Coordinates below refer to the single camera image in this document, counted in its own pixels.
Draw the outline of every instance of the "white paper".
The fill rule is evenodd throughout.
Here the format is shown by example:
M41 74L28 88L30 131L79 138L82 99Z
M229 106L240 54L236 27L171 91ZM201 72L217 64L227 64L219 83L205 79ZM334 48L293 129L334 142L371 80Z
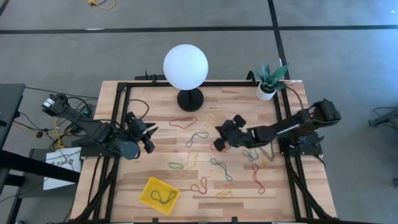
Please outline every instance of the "white paper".
M80 172L81 171L80 150L81 147L57 149L55 152L47 153L45 157L45 162L56 166L60 166L62 168ZM58 187L63 187L71 184L74 183L64 180L57 180L53 178L49 178L47 180L47 177L44 177L43 190L56 189Z

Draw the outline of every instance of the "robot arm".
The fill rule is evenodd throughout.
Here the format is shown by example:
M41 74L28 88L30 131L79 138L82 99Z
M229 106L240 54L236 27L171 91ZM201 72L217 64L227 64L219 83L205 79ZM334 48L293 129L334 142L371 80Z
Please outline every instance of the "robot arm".
M341 116L334 104L326 99L271 126L256 126L244 130L246 121L240 115L236 115L233 120L227 120L222 126L216 127L220 138L215 141L215 147L218 151L222 151L225 142L233 147L261 147L286 132L290 134L290 142L295 144L303 136L318 128L334 125L340 119Z
M86 135L94 140L100 147L111 151L115 156L123 156L126 159L137 159L140 156L138 141L144 143L147 153L151 153L155 146L150 137L158 127L148 131L155 123L144 123L137 119L133 112L126 115L128 130L116 127L114 124L103 123L83 116L73 109L65 95L50 95L43 103L42 111L50 116L65 118L85 130Z

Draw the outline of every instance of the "wooden table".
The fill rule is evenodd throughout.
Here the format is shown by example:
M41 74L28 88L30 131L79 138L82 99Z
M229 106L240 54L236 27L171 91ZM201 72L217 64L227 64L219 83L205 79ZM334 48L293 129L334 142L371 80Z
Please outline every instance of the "wooden table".
M116 81L105 81L101 87L95 118L111 118L116 92ZM300 81L287 81L291 88L300 95L305 107L308 107L307 97L303 83ZM274 141L275 158L269 161L267 167L261 168L257 173L258 180L264 185L266 191L259 194L259 185L252 179L253 162L249 162L242 155L243 147L232 148L227 152L210 150L210 144L218 137L213 128L215 124L221 124L226 119L232 119L240 114L248 122L247 127L258 125L271 125L277 122L274 102L260 101L256 97L256 87L201 87L205 101L202 108L193 113L182 111L176 102L178 90L173 87L133 87L130 99L146 101L150 110L144 121L155 122L159 130L153 135L152 140L156 146L152 154L146 154L142 149L141 157L128 161L121 159L116 192L111 215L112 222L151 222L153 217L159 217L161 222L228 222L231 217L238 217L239 221L292 221L294 213L289 184L285 169L284 158L279 154L279 146ZM287 90L292 114L300 109L300 104L293 92ZM280 107L285 118L282 97ZM128 111L133 111L138 117L144 114L145 105L138 101L130 102ZM187 129L180 129L169 125L171 119L196 116L198 121ZM187 148L185 143L192 134L199 131L207 131L206 139L195 138L193 146ZM264 147L271 154L270 145ZM192 150L199 151L197 163L189 170L173 170L169 168L170 161L184 163L188 153ZM261 154L254 161L260 164L267 160ZM228 173L233 177L229 182L225 178L224 171L219 166L210 163L211 158L222 161L228 166ZM78 190L76 192L71 217L77 217L86 207L88 191L94 172L96 158L88 158L84 161L81 171ZM100 161L96 173L93 193L98 186L101 171ZM313 156L302 156L303 168L309 191L317 202L332 216L336 215L331 197L328 180L323 164ZM149 177L156 177L180 190L180 195L175 203L172 213L167 216L144 205L139 201L139 196ZM190 186L198 184L200 179L208 179L208 191L205 195L192 192ZM215 195L225 187L232 190L233 197L218 199ZM302 217L305 217L302 195L297 189ZM101 204L100 218L104 217L107 193Z

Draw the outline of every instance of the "white flower pot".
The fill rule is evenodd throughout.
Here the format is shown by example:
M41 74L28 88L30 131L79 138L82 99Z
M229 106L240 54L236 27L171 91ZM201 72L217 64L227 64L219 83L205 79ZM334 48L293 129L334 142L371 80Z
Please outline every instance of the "white flower pot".
M256 91L256 96L259 98L259 100L262 101L267 101L272 99L272 97L275 95L276 90L274 90L271 93L266 93L261 89L261 83L259 84L259 86L257 87L257 91Z

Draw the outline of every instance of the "yellow plastic tray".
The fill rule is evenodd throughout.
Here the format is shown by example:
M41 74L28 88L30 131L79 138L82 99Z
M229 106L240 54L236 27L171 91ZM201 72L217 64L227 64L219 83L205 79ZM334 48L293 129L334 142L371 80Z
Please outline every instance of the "yellow plastic tray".
M166 202L172 192L176 193L175 198L171 199L167 203L161 203L158 200L152 199L150 196L154 190L157 190L160 194L154 192L153 197L157 199L161 199L161 201ZM177 201L177 197L180 194L180 191L165 182L162 182L155 177L150 177L148 183L145 185L144 191L141 193L139 197L139 201L151 206L152 208L162 212L165 215L170 215L170 212L173 209L175 201Z

